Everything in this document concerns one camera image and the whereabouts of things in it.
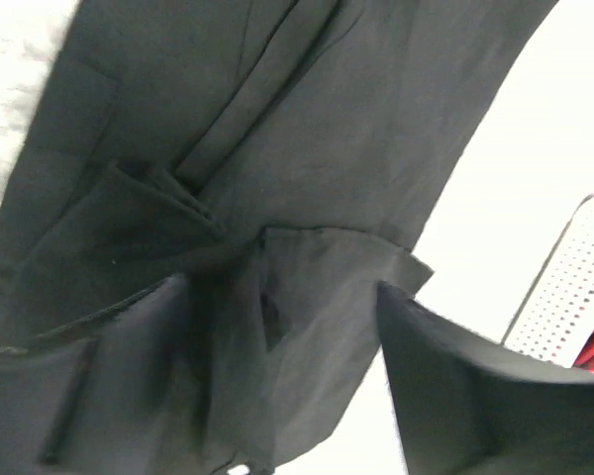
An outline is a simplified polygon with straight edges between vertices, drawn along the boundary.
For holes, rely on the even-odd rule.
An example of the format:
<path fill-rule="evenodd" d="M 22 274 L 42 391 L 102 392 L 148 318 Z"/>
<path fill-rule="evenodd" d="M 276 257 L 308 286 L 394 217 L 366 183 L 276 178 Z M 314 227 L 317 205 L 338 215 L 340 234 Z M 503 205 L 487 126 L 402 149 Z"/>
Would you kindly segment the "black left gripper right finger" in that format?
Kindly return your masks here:
<path fill-rule="evenodd" d="M 411 474 L 594 474 L 594 374 L 511 351 L 381 282 L 376 319 Z"/>

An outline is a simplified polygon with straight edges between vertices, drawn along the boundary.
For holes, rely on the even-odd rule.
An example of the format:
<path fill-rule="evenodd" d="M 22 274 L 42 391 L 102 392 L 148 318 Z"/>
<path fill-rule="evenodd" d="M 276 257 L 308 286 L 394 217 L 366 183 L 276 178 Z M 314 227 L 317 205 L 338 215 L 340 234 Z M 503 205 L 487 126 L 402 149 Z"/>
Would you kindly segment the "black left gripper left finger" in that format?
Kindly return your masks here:
<path fill-rule="evenodd" d="M 194 302 L 171 276 L 0 344 L 0 474 L 199 474 Z"/>

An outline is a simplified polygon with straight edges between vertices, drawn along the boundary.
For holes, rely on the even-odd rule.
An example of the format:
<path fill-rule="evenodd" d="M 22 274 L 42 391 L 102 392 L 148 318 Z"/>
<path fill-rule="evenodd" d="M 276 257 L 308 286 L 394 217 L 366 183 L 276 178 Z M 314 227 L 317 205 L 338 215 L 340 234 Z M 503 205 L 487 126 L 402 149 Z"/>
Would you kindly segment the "black long sleeve shirt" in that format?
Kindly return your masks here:
<path fill-rule="evenodd" d="M 183 275 L 203 470 L 326 440 L 550 1 L 67 1 L 0 169 L 0 344 Z"/>

